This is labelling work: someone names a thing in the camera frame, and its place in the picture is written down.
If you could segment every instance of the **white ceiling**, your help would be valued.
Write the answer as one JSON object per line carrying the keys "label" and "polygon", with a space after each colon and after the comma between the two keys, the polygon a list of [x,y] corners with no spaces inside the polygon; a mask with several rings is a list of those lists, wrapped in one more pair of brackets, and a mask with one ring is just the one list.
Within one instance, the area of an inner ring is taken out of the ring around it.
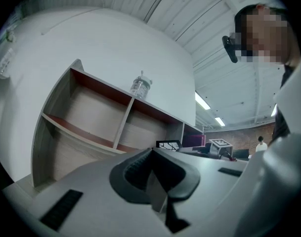
{"label": "white ceiling", "polygon": [[[235,13],[253,3],[269,6],[278,0],[26,0],[23,14],[65,5],[111,8],[145,21],[187,50],[193,60],[195,87],[210,105],[197,105],[196,124],[204,131],[234,130],[273,122],[273,96],[284,68],[232,63],[221,37],[233,29]],[[215,117],[226,124],[220,127]]]}

